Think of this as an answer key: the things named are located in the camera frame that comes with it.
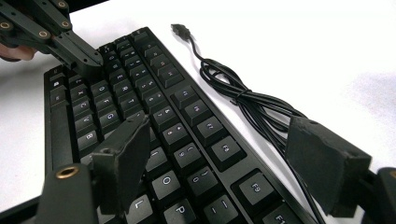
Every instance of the white surface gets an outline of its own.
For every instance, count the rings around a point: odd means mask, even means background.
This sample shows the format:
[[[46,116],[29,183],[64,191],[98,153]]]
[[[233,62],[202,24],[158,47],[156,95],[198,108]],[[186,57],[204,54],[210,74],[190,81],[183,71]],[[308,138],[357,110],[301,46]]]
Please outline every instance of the white surface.
[[[199,78],[191,47],[172,34],[170,24],[185,24],[204,57],[231,67],[253,91],[285,100],[372,155],[372,171],[396,166],[394,1],[111,0],[71,20],[95,48],[148,26],[305,206],[276,152]],[[31,62],[0,61],[0,212],[40,194],[42,74],[57,64],[40,53]],[[361,213],[326,221],[360,223]]]

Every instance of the black cable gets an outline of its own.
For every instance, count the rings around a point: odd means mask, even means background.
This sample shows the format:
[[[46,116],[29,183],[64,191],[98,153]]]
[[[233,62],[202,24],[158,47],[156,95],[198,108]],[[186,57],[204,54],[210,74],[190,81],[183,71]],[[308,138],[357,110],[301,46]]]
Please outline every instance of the black cable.
[[[275,114],[277,113],[287,118],[291,118],[292,116],[306,118],[306,116],[283,100],[270,95],[253,92],[245,86],[239,76],[231,68],[215,60],[201,57],[196,50],[190,31],[184,25],[172,24],[172,29],[175,34],[180,36],[183,40],[187,42],[190,40],[194,55],[201,61],[200,75],[202,79],[218,93],[230,97],[232,99],[230,102],[233,105],[239,106],[252,127],[274,146],[295,176],[318,223],[324,224],[323,217],[312,195],[309,193],[306,184],[294,169],[292,169],[285,158],[287,139],[280,133],[287,133],[289,125],[277,118],[277,115],[274,116],[271,114],[275,112]]]

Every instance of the keyboard frame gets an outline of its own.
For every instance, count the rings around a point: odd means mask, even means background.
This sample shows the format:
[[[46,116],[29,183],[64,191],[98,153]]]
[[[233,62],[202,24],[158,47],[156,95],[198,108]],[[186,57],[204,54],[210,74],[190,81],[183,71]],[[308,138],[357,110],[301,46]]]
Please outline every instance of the keyboard frame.
[[[240,214],[246,219],[250,220],[248,223],[253,223],[252,219],[248,215],[245,209],[241,209],[243,205],[236,198],[233,190],[231,189],[231,185],[241,179],[243,176],[249,174],[257,167],[260,167],[261,173],[265,175],[267,180],[271,183],[273,188],[279,193],[279,195],[283,198],[284,202],[291,208],[291,210],[295,213],[295,215],[303,222],[303,223],[316,223],[316,221],[309,215],[308,212],[304,210],[304,208],[297,202],[297,200],[291,195],[291,193],[286,189],[286,187],[282,184],[282,182],[276,177],[276,175],[271,171],[271,169],[266,165],[266,163],[262,160],[262,158],[258,155],[258,153],[250,146],[245,138],[242,137],[242,134],[237,131],[237,129],[232,125],[232,123],[221,113],[220,109],[214,105],[212,100],[206,95],[205,92],[198,86],[195,80],[187,73],[187,71],[181,66],[181,64],[177,61],[177,59],[171,54],[171,52],[167,49],[167,47],[157,38],[157,36],[151,32],[148,27],[143,27],[138,29],[141,32],[145,31],[148,35],[154,39],[160,49],[163,51],[163,54],[170,60],[178,72],[184,77],[184,80],[178,82],[177,84],[165,89],[161,84],[160,80],[157,76],[152,76],[153,79],[158,83],[158,87],[164,93],[166,100],[169,105],[172,106],[177,113],[180,122],[184,125],[188,133],[191,135],[193,142],[198,148],[201,149],[203,156],[205,156],[206,162],[210,164],[212,170],[214,170],[216,177],[220,180],[227,194],[233,199],[233,203],[236,205]],[[141,57],[144,62],[144,65],[150,71],[151,74],[154,74],[145,57],[142,55],[139,49],[136,49],[137,54]],[[53,158],[52,158],[52,148],[51,148],[51,134],[50,134],[50,74],[44,74],[44,110],[45,110],[45,170],[46,174],[52,170],[53,167]],[[200,141],[196,138],[195,133],[192,130],[192,127],[188,124],[188,122],[184,119],[181,114],[181,111],[177,109],[174,101],[171,99],[171,95],[173,92],[179,90],[181,87],[192,86],[192,88],[196,91],[198,96],[204,101],[207,107],[212,111],[213,115],[220,121],[220,123],[227,130],[229,135],[238,143],[238,145],[244,149],[247,153],[247,156],[239,161],[237,164],[228,168],[224,172],[220,172],[214,162],[210,159],[208,153],[205,151],[205,147],[202,146]]]

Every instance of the black keyboard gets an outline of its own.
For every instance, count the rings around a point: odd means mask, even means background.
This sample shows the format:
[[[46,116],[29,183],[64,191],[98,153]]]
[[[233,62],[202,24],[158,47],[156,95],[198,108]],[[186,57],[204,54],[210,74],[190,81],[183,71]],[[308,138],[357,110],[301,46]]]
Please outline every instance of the black keyboard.
[[[315,223],[149,28],[98,51],[95,84],[62,66],[45,74],[47,172],[88,163],[124,120],[148,114],[151,156],[124,222]]]

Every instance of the finger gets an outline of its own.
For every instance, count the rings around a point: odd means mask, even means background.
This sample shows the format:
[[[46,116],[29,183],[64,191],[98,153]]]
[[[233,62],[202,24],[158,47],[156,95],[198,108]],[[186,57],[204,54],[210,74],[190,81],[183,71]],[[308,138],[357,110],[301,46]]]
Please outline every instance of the finger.
[[[15,49],[10,49],[0,44],[0,56],[5,58],[30,61],[35,56],[35,52],[35,49],[26,46],[17,46]]]

